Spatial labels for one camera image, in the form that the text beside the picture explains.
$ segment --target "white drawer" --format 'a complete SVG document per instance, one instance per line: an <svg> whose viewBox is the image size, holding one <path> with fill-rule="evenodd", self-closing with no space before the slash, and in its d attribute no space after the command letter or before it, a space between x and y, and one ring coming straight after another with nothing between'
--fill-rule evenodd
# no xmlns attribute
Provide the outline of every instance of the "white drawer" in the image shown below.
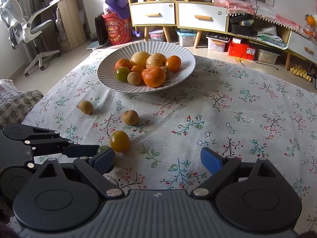
<svg viewBox="0 0 317 238"><path fill-rule="evenodd" d="M227 8L195 3L178 3L178 8L181 27L226 31Z"/></svg>
<svg viewBox="0 0 317 238"><path fill-rule="evenodd" d="M175 24L174 7L174 3L131 5L132 23L134 25Z"/></svg>
<svg viewBox="0 0 317 238"><path fill-rule="evenodd" d="M317 63L317 46L305 37L291 32L291 37L288 42L288 48L293 52L309 59L310 61ZM311 50L313 54L310 54L305 50L305 48Z"/></svg>

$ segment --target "drawer handle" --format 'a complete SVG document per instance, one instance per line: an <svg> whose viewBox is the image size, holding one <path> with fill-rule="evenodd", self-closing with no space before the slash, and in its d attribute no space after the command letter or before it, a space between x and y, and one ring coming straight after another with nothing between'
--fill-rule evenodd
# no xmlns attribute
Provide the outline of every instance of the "drawer handle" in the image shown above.
<svg viewBox="0 0 317 238"><path fill-rule="evenodd" d="M309 53L309 54L311 54L311 55L314 54L314 52L313 52L312 50L310 50L309 48L307 48L307 47L304 47L304 48L305 48L305 51L306 51L307 53Z"/></svg>
<svg viewBox="0 0 317 238"><path fill-rule="evenodd" d="M147 13L147 14L145 14L145 16L147 16L147 17L157 17L159 15L160 15L159 12L158 13Z"/></svg>
<svg viewBox="0 0 317 238"><path fill-rule="evenodd" d="M211 20L212 18L210 16L203 16L203 15L195 15L196 19L199 20Z"/></svg>

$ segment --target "pink cloth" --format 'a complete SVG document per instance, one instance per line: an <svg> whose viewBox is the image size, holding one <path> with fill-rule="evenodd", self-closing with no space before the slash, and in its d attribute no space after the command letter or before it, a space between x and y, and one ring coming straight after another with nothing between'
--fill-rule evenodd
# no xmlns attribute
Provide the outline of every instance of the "pink cloth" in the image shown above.
<svg viewBox="0 0 317 238"><path fill-rule="evenodd" d="M260 18L280 23L282 25L285 25L287 27L293 28L297 31L304 33L302 27L298 23L283 17L282 15L273 11L270 8L267 8L261 2L257 3L258 8L256 8L256 4L253 4L252 2L250 4L249 2L240 0L214 0L214 3L215 6L227 8L228 13L247 13L254 15L257 10L256 15Z"/></svg>

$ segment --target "wooden desk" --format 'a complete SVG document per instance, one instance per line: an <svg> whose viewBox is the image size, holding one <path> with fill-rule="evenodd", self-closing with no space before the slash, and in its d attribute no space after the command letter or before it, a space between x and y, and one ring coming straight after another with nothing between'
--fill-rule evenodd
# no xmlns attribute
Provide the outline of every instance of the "wooden desk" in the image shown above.
<svg viewBox="0 0 317 238"><path fill-rule="evenodd" d="M77 2L76 0L54 1L42 12L42 21L53 19L53 14L48 9L52 8L56 4L59 8L63 28L68 39L68 43L66 41L62 42L62 50L73 50L87 40L80 20Z"/></svg>

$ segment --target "curtain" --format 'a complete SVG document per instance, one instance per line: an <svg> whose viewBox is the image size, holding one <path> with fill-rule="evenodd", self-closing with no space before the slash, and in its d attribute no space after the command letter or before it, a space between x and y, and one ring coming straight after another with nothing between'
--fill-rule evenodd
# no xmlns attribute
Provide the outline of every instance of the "curtain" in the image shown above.
<svg viewBox="0 0 317 238"><path fill-rule="evenodd" d="M41 7L38 0L17 0L19 5L22 8L24 16L30 17L34 12L38 11ZM40 17L33 21L33 27L39 25L41 23ZM37 47L39 48L40 52L45 52L47 50L47 44L45 42L45 39L43 35L39 35L37 38L34 39ZM32 62L32 60L36 56L36 50L33 42L29 42L27 44L23 44L29 63Z"/></svg>

